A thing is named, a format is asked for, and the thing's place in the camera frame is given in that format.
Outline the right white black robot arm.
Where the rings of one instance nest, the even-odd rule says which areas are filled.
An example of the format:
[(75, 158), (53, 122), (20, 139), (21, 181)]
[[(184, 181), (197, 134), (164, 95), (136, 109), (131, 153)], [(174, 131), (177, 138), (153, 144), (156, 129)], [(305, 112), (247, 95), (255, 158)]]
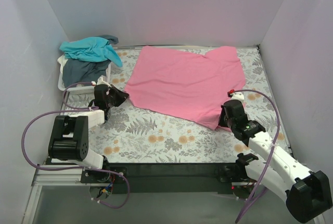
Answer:
[(295, 160), (281, 147), (274, 145), (265, 128), (249, 120), (239, 100), (222, 105), (220, 124), (252, 150), (239, 154), (235, 174), (241, 181), (253, 179), (282, 199), (291, 215), (306, 223), (332, 208), (328, 177), (313, 172)]

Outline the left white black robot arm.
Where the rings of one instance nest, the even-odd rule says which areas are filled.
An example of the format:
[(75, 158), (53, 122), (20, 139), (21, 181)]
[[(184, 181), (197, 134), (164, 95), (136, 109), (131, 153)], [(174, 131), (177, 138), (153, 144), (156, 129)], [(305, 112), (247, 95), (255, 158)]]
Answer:
[(104, 124), (109, 110), (119, 107), (128, 97), (128, 93), (113, 85), (96, 85), (94, 99), (87, 108), (74, 115), (60, 115), (55, 118), (48, 145), (49, 157), (93, 168), (94, 178), (99, 182), (106, 182), (110, 178), (111, 170), (104, 165), (105, 158), (89, 147), (89, 130)]

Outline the pink t shirt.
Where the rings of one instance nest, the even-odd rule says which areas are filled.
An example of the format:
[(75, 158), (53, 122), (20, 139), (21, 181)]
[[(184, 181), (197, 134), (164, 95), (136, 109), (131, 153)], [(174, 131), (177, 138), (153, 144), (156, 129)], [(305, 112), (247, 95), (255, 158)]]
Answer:
[(245, 84), (235, 47), (222, 46), (201, 55), (145, 46), (124, 90), (137, 108), (215, 130), (228, 91)]

